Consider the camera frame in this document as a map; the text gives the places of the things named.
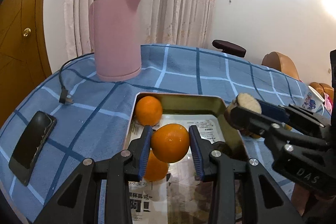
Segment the small brown longan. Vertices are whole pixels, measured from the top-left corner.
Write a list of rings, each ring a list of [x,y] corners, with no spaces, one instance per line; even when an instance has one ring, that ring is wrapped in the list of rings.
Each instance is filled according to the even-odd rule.
[[[284,124],[284,129],[291,131],[291,130],[292,130],[292,127],[290,127],[290,126],[287,125],[287,124]]]

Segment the small yellow-green longan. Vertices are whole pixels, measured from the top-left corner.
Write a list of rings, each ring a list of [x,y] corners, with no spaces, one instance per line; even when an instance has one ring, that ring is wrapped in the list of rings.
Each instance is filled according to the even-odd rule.
[[[249,136],[249,137],[254,138],[254,139],[259,139],[259,138],[261,138],[260,135],[255,134],[255,133],[252,133],[252,132],[250,132],[250,131],[248,131],[248,130],[240,130],[240,133],[241,133],[242,135],[244,135],[244,136]]]

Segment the white printed enamel mug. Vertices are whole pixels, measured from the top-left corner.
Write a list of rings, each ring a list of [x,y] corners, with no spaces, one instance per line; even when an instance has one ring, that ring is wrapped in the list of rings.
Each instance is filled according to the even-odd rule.
[[[319,109],[322,109],[322,114],[325,111],[325,100],[322,96],[311,86],[308,86],[308,90],[303,97],[303,103],[301,107],[305,110],[316,113]]]

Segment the pink floral cloth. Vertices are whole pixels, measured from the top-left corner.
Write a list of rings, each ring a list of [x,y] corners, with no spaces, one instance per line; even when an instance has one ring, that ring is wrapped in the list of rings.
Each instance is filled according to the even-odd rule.
[[[327,93],[324,93],[324,99],[324,107],[328,111],[328,113],[331,114],[333,110],[333,103],[331,102],[330,96]]]

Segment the brown leather sofa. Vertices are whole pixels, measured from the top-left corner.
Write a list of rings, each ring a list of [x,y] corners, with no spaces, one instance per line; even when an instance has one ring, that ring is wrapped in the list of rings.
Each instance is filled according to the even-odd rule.
[[[334,88],[332,88],[330,85],[317,82],[312,82],[309,85],[314,88],[323,99],[325,99],[325,95],[327,94],[331,101],[334,100]]]

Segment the brown leather chair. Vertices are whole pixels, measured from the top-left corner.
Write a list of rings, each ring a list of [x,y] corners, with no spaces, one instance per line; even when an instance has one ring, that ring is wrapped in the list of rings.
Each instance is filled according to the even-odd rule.
[[[276,69],[296,80],[299,79],[299,74],[294,62],[286,55],[280,52],[271,52],[264,56],[262,65]]]

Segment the pink metal tin box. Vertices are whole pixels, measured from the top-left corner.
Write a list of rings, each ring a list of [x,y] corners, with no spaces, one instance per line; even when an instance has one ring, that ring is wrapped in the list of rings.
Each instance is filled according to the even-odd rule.
[[[163,130],[154,147],[167,162],[151,154],[145,177],[129,183],[133,223],[207,223],[213,185],[197,177],[187,131],[195,125],[216,150],[245,160],[242,137],[224,118],[227,105],[213,96],[140,92],[135,96],[125,148],[142,134],[138,118],[145,116],[146,102],[159,108],[157,114],[150,111],[147,120],[157,119],[153,131]]]

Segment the black smartphone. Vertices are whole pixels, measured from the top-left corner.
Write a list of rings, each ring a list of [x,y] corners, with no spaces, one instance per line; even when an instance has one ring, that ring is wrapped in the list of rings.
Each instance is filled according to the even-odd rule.
[[[54,116],[37,111],[19,138],[9,161],[9,169],[24,186],[28,186],[39,154],[56,123]]]

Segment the dark round stool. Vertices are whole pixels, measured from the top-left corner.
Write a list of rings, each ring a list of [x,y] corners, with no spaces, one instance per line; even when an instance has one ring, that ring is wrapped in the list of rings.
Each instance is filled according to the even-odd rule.
[[[246,55],[245,48],[228,41],[216,39],[213,40],[212,45],[214,48],[221,50],[223,53],[227,53],[237,57],[245,57]]]

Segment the blue plaid tablecloth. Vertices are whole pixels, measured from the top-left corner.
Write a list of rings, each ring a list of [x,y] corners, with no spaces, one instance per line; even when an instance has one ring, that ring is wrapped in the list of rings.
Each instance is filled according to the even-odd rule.
[[[218,96],[226,103],[239,93],[279,105],[299,105],[307,85],[279,71],[212,50],[147,44],[141,47],[141,73],[121,83],[96,75],[95,58],[73,65],[68,85],[73,104],[59,103],[60,83],[54,74],[38,85],[1,128],[3,192],[29,221],[86,157],[99,161],[121,151],[136,94],[186,93]],[[26,125],[37,111],[57,123],[38,157],[28,186],[9,169],[9,160]]]

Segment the wooden door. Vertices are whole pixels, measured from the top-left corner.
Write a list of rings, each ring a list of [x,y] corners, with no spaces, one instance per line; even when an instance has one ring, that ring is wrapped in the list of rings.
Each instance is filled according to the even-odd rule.
[[[1,124],[50,75],[43,0],[1,0]]]

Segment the pink electric kettle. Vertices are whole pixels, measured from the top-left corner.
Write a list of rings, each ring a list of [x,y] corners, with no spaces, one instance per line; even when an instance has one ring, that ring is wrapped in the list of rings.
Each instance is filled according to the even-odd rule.
[[[141,71],[140,1],[93,0],[89,7],[89,41],[102,81],[125,81]]]

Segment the brass door knob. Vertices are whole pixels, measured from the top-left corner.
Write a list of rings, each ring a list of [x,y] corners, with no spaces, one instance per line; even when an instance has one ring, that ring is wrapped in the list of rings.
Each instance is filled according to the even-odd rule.
[[[25,28],[25,29],[23,30],[23,36],[24,36],[25,38],[29,37],[30,34],[31,34],[31,28],[27,27],[27,28]]]

